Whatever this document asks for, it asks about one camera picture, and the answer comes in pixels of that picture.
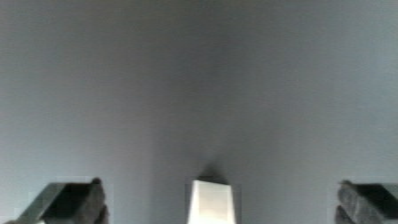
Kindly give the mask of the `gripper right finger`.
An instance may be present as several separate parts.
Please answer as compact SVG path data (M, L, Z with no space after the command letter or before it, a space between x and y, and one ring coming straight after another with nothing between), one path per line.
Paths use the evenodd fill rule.
M333 224L398 224L398 184L340 182Z

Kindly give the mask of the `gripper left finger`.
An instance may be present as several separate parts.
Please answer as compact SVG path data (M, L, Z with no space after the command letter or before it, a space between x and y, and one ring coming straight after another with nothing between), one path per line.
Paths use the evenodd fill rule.
M49 183L10 224L109 224L100 179Z

